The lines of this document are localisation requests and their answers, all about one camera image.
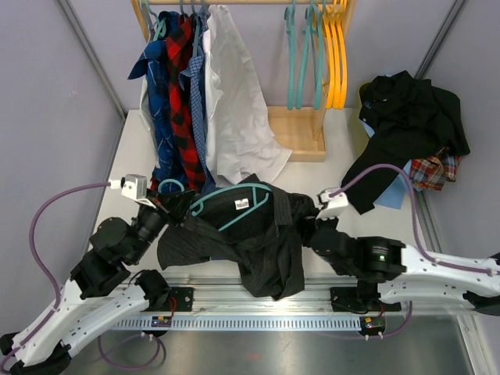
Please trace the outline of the black pinstriped shirt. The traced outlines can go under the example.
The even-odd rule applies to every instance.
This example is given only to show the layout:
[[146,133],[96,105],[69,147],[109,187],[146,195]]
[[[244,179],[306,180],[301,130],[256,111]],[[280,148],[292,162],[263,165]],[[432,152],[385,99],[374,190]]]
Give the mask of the black pinstriped shirt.
[[252,175],[273,189],[272,202],[224,232],[168,226],[157,245],[162,269],[214,259],[237,263],[241,283],[255,298],[287,298],[305,287],[301,222],[319,210],[308,195],[290,193]]

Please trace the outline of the brown red plaid shirt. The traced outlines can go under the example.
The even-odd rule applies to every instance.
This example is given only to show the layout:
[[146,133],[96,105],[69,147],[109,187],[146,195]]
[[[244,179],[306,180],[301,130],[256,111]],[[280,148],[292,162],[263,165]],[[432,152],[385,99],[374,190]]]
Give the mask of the brown red plaid shirt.
[[447,182],[456,182],[461,158],[452,155],[449,148],[443,148],[436,155],[425,159],[414,159],[411,162],[409,175],[414,189],[441,191]]

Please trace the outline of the teal plastic hanger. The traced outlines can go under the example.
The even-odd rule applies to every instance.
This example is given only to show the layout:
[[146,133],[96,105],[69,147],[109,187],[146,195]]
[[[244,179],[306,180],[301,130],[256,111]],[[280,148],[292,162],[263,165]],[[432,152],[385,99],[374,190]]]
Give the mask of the teal plastic hanger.
[[310,38],[313,29],[313,11],[314,11],[314,1],[310,1],[309,6],[305,10],[305,27],[302,30],[302,34],[304,35],[304,44],[302,49],[302,57],[301,57],[301,64],[298,75],[297,91],[295,98],[296,109],[301,109],[304,101],[305,77],[309,61],[309,46],[311,42]]

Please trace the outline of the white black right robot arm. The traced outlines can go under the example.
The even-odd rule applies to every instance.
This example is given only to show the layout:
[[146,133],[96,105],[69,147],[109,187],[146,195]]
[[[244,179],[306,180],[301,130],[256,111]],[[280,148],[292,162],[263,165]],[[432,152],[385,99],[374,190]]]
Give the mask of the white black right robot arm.
[[499,257],[471,259],[418,248],[385,237],[351,237],[338,219],[304,221],[303,244],[339,276],[357,280],[362,309],[379,303],[459,305],[487,316],[499,314]]

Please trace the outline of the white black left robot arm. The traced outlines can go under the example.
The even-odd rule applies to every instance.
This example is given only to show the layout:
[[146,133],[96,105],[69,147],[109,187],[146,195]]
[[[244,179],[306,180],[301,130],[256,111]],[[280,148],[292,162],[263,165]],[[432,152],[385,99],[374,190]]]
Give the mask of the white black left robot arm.
[[2,368],[7,374],[61,374],[90,342],[135,313],[167,313],[159,322],[169,326],[179,295],[158,270],[135,266],[167,225],[178,227],[188,213],[193,191],[162,195],[133,194],[139,204],[130,223],[110,217],[91,236],[91,250],[73,268],[55,301],[27,328],[1,337]]

